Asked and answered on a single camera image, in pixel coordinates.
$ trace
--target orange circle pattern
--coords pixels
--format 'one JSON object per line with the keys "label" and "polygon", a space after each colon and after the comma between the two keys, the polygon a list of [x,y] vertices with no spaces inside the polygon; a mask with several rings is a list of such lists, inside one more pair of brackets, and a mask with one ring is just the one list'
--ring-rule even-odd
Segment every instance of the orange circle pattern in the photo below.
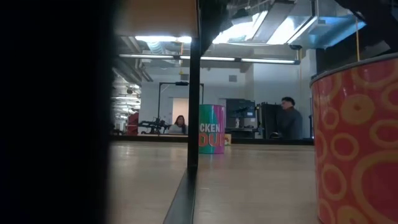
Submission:
{"label": "orange circle pattern", "polygon": [[[385,78],[372,81],[373,76]],[[398,210],[398,201],[374,204],[398,195],[391,189],[398,185],[397,174],[375,169],[382,164],[398,167],[398,137],[379,131],[398,129],[398,105],[390,100],[391,93],[398,91],[398,58],[329,75],[311,88],[319,219],[323,224],[398,224],[398,212],[391,212]],[[331,115],[333,121],[325,119]],[[342,139],[349,144],[337,144]],[[340,181],[337,193],[327,186],[329,172]],[[378,181],[382,176],[391,178]],[[371,184],[364,184],[364,178]]]}

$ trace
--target black hair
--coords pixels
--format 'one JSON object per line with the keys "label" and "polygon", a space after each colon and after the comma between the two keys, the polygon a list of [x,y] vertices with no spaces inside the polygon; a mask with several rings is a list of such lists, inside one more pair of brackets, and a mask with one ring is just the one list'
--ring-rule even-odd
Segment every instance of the black hair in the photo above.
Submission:
{"label": "black hair", "polygon": [[185,125],[185,118],[182,115],[179,115],[177,117],[177,119],[175,120],[174,124],[178,125],[177,121],[179,118],[182,118],[184,120],[184,122],[181,125],[181,130],[182,130],[182,134],[186,134],[187,133],[187,125]]}
{"label": "black hair", "polygon": [[282,101],[291,102],[293,106],[296,104],[296,102],[293,100],[293,98],[291,98],[291,97],[289,97],[289,96],[283,97],[283,98],[282,98]]}

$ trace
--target red patterned bin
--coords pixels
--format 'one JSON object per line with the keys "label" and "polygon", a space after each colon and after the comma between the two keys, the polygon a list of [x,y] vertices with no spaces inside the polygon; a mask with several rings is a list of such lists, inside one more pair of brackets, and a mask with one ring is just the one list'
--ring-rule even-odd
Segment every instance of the red patterned bin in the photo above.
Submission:
{"label": "red patterned bin", "polygon": [[319,219],[398,223],[398,54],[321,74],[311,89]]}

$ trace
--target wooden floor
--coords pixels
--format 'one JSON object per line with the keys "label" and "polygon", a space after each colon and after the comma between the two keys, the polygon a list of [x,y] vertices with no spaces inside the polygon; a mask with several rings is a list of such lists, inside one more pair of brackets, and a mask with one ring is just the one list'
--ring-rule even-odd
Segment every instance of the wooden floor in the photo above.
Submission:
{"label": "wooden floor", "polygon": [[[187,144],[116,142],[110,224],[160,224],[186,168]],[[317,224],[312,146],[233,145],[200,155],[195,224]]]}

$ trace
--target man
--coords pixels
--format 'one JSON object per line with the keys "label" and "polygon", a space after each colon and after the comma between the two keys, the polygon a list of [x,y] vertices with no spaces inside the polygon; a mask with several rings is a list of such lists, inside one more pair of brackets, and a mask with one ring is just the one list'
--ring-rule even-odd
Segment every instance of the man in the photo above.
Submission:
{"label": "man", "polygon": [[303,118],[294,108],[295,102],[291,97],[282,98],[282,109],[277,119],[278,132],[284,139],[303,138]]}

